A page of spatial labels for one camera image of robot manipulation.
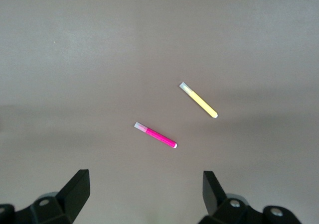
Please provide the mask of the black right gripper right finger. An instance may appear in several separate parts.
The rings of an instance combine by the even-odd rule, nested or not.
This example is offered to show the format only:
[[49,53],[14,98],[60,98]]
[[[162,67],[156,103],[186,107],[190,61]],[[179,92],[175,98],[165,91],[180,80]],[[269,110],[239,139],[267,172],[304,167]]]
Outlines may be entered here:
[[208,215],[201,224],[299,224],[300,220],[288,209],[266,206],[262,212],[236,194],[227,194],[214,172],[203,172],[202,196]]

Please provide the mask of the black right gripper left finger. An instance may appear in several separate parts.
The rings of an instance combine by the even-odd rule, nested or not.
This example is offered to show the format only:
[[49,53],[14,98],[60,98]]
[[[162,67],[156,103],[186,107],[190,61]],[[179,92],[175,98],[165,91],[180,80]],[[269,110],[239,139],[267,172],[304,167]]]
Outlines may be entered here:
[[2,224],[72,224],[90,196],[88,169],[79,170],[59,192],[41,195],[31,205],[15,210],[0,205]]

